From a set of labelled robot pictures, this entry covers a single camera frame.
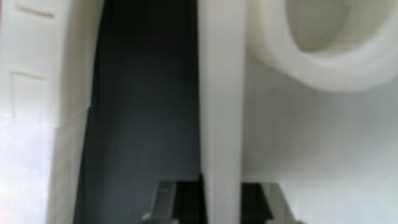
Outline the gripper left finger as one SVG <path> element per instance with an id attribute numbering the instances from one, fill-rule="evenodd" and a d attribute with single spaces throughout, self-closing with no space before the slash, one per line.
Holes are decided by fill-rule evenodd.
<path id="1" fill-rule="evenodd" d="M 198 181 L 157 183 L 150 210 L 141 215 L 140 224 L 207 224 Z"/>

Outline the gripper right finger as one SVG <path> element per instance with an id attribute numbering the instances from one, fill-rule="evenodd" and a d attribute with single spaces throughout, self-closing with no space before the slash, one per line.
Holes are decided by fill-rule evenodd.
<path id="1" fill-rule="evenodd" d="M 241 185 L 241 224 L 303 224 L 294 218 L 276 183 Z"/>

